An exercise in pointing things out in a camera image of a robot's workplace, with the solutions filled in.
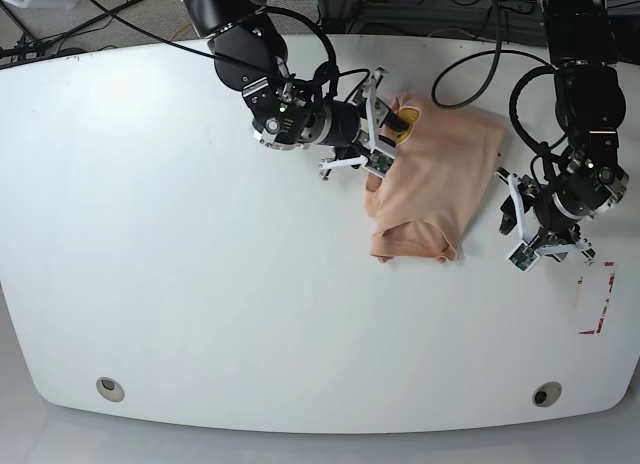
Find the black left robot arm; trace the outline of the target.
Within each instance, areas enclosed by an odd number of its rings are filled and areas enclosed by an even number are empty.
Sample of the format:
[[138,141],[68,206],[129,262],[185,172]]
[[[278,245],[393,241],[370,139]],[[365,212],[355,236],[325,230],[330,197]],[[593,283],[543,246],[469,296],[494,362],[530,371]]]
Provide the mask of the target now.
[[[618,160],[618,129],[626,101],[615,69],[617,54],[606,0],[538,0],[549,50],[548,60],[525,73],[509,98],[509,119],[533,152],[544,175],[496,174],[509,188],[501,206],[503,235],[517,231],[509,261],[530,270],[542,257],[560,262],[571,252],[593,261],[591,243],[580,223],[615,207],[625,196],[629,176]],[[559,145],[535,140],[518,116],[521,92],[534,79],[550,75],[555,115],[563,131]]]

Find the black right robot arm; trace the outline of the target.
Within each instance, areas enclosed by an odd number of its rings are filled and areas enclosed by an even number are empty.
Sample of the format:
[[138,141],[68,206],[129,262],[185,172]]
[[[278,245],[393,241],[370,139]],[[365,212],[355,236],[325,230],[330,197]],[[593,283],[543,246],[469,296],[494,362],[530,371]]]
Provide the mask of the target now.
[[[252,126],[269,148],[291,150],[321,145],[341,157],[364,152],[362,121],[366,93],[337,100],[340,71],[327,35],[296,12],[267,6],[267,0],[182,0],[196,34],[206,39],[218,78],[242,94]],[[290,73],[288,49],[270,16],[306,25],[323,44],[326,60],[311,79]]]

